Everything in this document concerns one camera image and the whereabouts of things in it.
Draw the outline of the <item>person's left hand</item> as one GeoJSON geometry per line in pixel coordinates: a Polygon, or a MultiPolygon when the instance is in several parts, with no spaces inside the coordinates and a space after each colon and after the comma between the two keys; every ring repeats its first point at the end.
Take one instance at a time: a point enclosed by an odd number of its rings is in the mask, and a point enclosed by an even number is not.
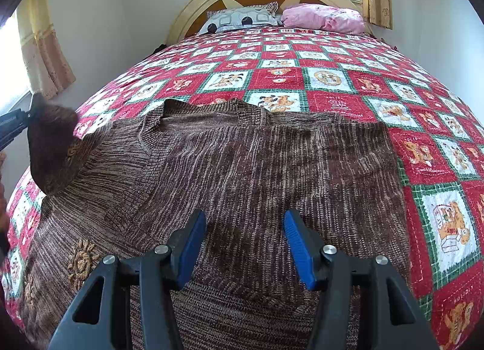
{"type": "Polygon", "coordinates": [[[10,226],[10,217],[7,213],[7,200],[5,198],[5,187],[0,184],[0,231],[7,233],[10,226]]]}

